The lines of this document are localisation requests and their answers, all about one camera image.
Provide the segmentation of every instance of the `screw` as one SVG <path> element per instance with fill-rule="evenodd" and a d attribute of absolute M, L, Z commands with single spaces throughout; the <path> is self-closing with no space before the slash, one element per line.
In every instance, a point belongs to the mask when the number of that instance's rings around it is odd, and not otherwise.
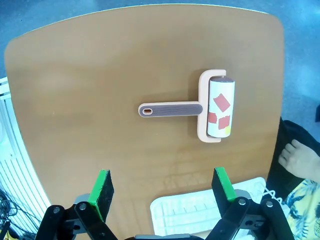
<path fill-rule="evenodd" d="M 246 205 L 246 200 L 244 199 L 240 199 L 239 202 L 238 202 L 240 205 Z"/>
<path fill-rule="evenodd" d="M 60 208 L 57 206 L 53 209 L 54 214 L 57 214 L 59 211 L 60 211 Z"/>
<path fill-rule="evenodd" d="M 272 208 L 272 207 L 274 206 L 271 201 L 267 201 L 267 202 L 265 203 L 265 205 L 266 205 L 268 208 Z"/>
<path fill-rule="evenodd" d="M 87 205 L 85 203 L 81 203 L 80 206 L 79 206 L 79 209 L 80 210 L 85 210 L 87 207 Z"/>

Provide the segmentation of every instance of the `red square sticker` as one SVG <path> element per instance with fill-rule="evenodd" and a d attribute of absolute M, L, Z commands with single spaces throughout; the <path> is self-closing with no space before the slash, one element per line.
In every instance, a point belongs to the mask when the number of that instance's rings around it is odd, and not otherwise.
<path fill-rule="evenodd" d="M 230 124 L 230 116 L 225 116 L 219 119 L 219 125 L 218 125 L 218 129 L 224 129 L 226 127 L 228 127 Z"/>
<path fill-rule="evenodd" d="M 213 100 L 222 112 L 224 112 L 230 107 L 230 103 L 225 98 L 225 96 L 222 95 L 222 93 L 220 93 L 220 95 L 214 98 Z"/>
<path fill-rule="evenodd" d="M 217 115 L 213 112 L 209 112 L 208 121 L 209 121 L 209 123 L 216 124 L 217 123 Z"/>

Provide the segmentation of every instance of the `white plastic frame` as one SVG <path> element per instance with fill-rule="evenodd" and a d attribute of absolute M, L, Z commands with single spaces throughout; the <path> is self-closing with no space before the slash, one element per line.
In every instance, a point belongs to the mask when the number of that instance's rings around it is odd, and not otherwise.
<path fill-rule="evenodd" d="M 208 136 L 207 134 L 207 120 L 208 120 L 208 103 L 209 103 L 209 81 L 212 77 L 226 76 L 227 71 L 207 70 L 204 71 L 199 78 L 199 95 L 198 102 L 201 104 L 203 111 L 198 115 L 197 135 L 198 138 L 205 143 L 219 143 L 221 138 Z"/>

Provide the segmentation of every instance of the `adhesive roll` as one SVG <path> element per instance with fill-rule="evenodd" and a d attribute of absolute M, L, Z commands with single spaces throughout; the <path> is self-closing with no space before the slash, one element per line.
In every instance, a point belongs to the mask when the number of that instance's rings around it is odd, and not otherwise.
<path fill-rule="evenodd" d="M 234 109 L 235 81 L 228 77 L 213 77 L 209 81 L 207 134 L 226 138 L 231 133 Z"/>

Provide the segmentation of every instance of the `bare foot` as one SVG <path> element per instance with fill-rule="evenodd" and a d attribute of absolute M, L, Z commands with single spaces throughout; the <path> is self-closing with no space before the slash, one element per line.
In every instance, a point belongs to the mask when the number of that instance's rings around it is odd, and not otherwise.
<path fill-rule="evenodd" d="M 285 145 L 279 163 L 296 177 L 320 182 L 320 156 L 295 139 Z"/>

